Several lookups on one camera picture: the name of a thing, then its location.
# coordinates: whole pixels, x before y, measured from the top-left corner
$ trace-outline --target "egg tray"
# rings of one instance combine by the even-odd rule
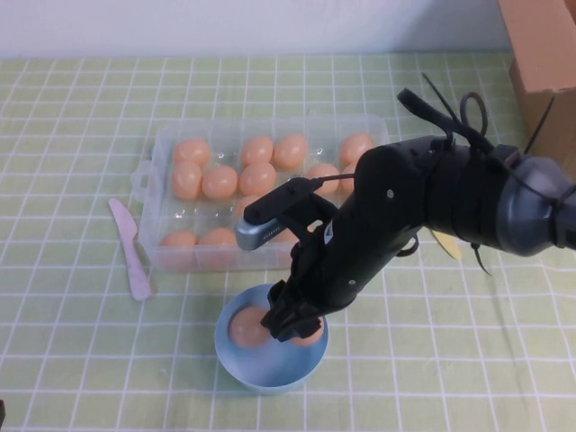
[[[139,223],[138,242],[157,270],[173,273],[227,270],[266,270],[290,266],[293,245],[270,240],[254,251],[233,246],[165,247],[162,239],[175,230],[190,230],[197,238],[218,227],[234,230],[234,210],[242,194],[239,190],[225,202],[199,198],[181,201],[172,192],[172,153],[183,140],[206,140],[211,147],[210,161],[202,170],[226,165],[244,169],[240,153],[247,140],[259,135],[274,143],[285,135],[300,133],[308,141],[308,156],[294,171],[277,169],[276,186],[295,176],[304,176],[318,163],[330,163],[339,172],[341,143],[357,132],[368,133],[375,145],[388,143],[384,120],[375,115],[336,115],[308,117],[272,117],[266,119],[223,120],[193,119],[170,123],[158,130],[152,159],[140,162],[132,174],[134,197],[144,202]],[[142,186],[145,177],[147,185]],[[339,206],[345,197],[341,192],[325,198]]]

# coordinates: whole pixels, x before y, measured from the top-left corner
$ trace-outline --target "orange egg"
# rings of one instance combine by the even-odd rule
[[[200,238],[198,244],[201,246],[236,246],[236,235],[231,229],[216,228]]]
[[[269,193],[276,182],[276,170],[267,162],[248,165],[240,176],[240,191],[244,195],[262,196]]]
[[[189,248],[196,244],[196,236],[186,229],[171,232],[160,242],[160,246],[170,246],[172,248]]]
[[[322,334],[324,333],[324,319],[320,319],[320,328],[314,333],[312,336],[309,337],[293,337],[290,339],[290,342],[297,345],[298,347],[311,347],[316,342],[320,340]]]
[[[308,178],[326,177],[326,176],[337,176],[339,174],[338,169],[331,164],[316,164],[308,170],[306,176]],[[337,189],[340,181],[339,180],[329,180],[324,182],[324,184],[316,189],[315,193],[318,195],[330,195],[333,194]]]
[[[236,203],[236,208],[234,209],[234,216],[236,216],[236,219],[243,218],[244,210],[258,198],[260,197],[256,195],[248,195],[238,200]]]
[[[374,147],[374,142],[370,135],[364,132],[355,133],[350,135],[342,144],[340,148],[340,159],[342,165],[347,167],[354,164],[358,159],[369,149]]]
[[[175,273],[188,273],[195,262],[196,236],[193,232],[180,229],[171,232],[160,242],[158,261],[163,270]]]
[[[240,158],[245,166],[270,162],[274,152],[274,143],[270,137],[260,136],[250,139],[244,144]]]
[[[270,339],[270,332],[260,324],[267,310],[248,306],[230,320],[229,336],[241,348],[258,348]]]
[[[229,199],[238,187],[238,174],[230,166],[216,166],[204,174],[202,191],[214,201]]]
[[[210,159],[210,146],[203,139],[185,139],[174,149],[172,159],[175,164],[188,160],[205,167]]]
[[[274,241],[276,243],[289,243],[294,245],[298,243],[299,240],[293,232],[286,228],[284,231],[274,237]]]
[[[344,168],[342,174],[353,174],[355,171],[356,162]],[[350,195],[354,191],[354,178],[343,178],[340,180],[340,185],[342,186],[342,192],[344,192],[344,195]]]
[[[200,193],[202,170],[194,162],[182,161],[172,169],[172,191],[181,200],[195,200]]]
[[[281,169],[295,169],[308,156],[308,141],[299,133],[286,135],[276,143],[274,162]]]

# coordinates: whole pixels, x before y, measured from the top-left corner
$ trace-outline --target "black robotic arm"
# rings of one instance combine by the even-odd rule
[[[394,257],[413,251],[406,247],[412,239],[418,246],[423,227],[523,257],[552,246],[576,249],[576,193],[558,164],[493,147],[484,125],[481,132],[468,125],[465,109],[459,121],[410,90],[399,99],[445,136],[364,153],[355,190],[339,209],[314,193],[329,178],[294,178],[245,209],[237,226],[241,248],[258,248],[285,228],[300,240],[290,276],[268,294],[262,324],[274,338],[312,335],[319,317],[347,307]],[[453,132],[470,146],[455,144]],[[322,224],[309,233],[316,220]]]

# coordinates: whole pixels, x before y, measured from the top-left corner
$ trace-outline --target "cardboard box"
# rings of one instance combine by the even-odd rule
[[[499,0],[514,50],[510,78],[529,134],[555,96],[531,153],[576,180],[576,0]]]

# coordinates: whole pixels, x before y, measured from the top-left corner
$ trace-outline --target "bowl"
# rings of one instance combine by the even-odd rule
[[[329,326],[324,318],[324,333],[312,346],[296,346],[272,337],[258,348],[237,346],[229,336],[230,320],[247,306],[270,309],[270,288],[271,283],[249,288],[224,307],[216,323],[214,345],[220,363],[236,380],[252,391],[277,394],[299,387],[316,370],[328,349]]]

